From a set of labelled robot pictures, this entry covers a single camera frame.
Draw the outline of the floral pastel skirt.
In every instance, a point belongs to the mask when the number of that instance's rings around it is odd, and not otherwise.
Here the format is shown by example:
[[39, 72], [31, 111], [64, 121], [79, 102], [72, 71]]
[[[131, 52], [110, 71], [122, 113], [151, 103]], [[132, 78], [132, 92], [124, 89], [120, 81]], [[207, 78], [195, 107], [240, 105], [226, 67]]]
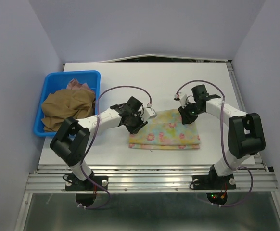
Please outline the floral pastel skirt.
[[195, 123], [182, 124], [177, 109], [157, 112], [154, 119], [129, 136], [131, 149], [147, 150], [198, 150], [200, 137]]

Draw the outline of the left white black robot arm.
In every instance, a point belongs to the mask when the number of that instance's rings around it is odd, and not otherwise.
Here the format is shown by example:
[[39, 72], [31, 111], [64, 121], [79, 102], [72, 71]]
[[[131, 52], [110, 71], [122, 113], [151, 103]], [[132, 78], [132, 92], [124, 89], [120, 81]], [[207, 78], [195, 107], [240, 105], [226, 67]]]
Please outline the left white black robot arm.
[[87, 190], [93, 185], [92, 170], [84, 160], [88, 142], [95, 140], [98, 133], [119, 126], [136, 134], [152, 116], [155, 116], [154, 110], [143, 107], [139, 100], [130, 97], [126, 103], [112, 105], [100, 114], [77, 120], [65, 119], [50, 148], [70, 167], [77, 185]]

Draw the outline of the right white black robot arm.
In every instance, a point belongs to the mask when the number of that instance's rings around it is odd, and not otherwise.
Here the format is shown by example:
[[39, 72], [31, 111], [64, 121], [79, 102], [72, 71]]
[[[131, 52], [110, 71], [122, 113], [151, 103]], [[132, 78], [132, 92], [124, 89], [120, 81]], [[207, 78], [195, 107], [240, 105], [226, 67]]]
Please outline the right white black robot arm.
[[242, 163], [264, 150], [266, 141], [259, 114], [247, 113], [230, 106], [225, 102], [224, 93], [209, 94], [205, 84], [203, 82], [191, 89], [193, 103], [180, 91], [177, 91], [174, 99], [181, 104], [178, 111], [183, 124], [195, 122], [203, 113], [208, 113], [220, 121], [222, 158], [210, 167], [207, 175], [199, 175], [192, 180], [195, 188], [218, 188], [222, 184], [233, 185], [233, 173], [247, 170]]

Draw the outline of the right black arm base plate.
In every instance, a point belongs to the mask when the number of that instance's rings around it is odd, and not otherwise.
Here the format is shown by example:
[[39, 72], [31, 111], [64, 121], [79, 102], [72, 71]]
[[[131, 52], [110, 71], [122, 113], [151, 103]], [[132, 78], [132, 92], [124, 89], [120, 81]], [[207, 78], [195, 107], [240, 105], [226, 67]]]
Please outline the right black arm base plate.
[[192, 180], [189, 183], [189, 188], [192, 190], [221, 190], [236, 189], [236, 184], [234, 176], [231, 174], [229, 176], [223, 177], [210, 177], [209, 175], [193, 175]]

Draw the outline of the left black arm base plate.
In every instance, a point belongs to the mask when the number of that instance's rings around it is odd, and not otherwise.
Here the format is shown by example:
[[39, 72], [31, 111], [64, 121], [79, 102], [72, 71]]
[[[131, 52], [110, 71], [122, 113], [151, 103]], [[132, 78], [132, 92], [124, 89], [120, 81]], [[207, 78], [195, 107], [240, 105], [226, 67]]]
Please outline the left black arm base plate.
[[[93, 191], [96, 189], [97, 191], [102, 191], [99, 187], [96, 187], [91, 183], [89, 180], [81, 181], [79, 180], [73, 173], [64, 174], [62, 176], [63, 180], [65, 181], [65, 190], [68, 192], [76, 192], [76, 191]], [[105, 189], [108, 189], [108, 180], [109, 177], [106, 175], [94, 175], [92, 174], [89, 176], [91, 180], [95, 183], [101, 185]]]

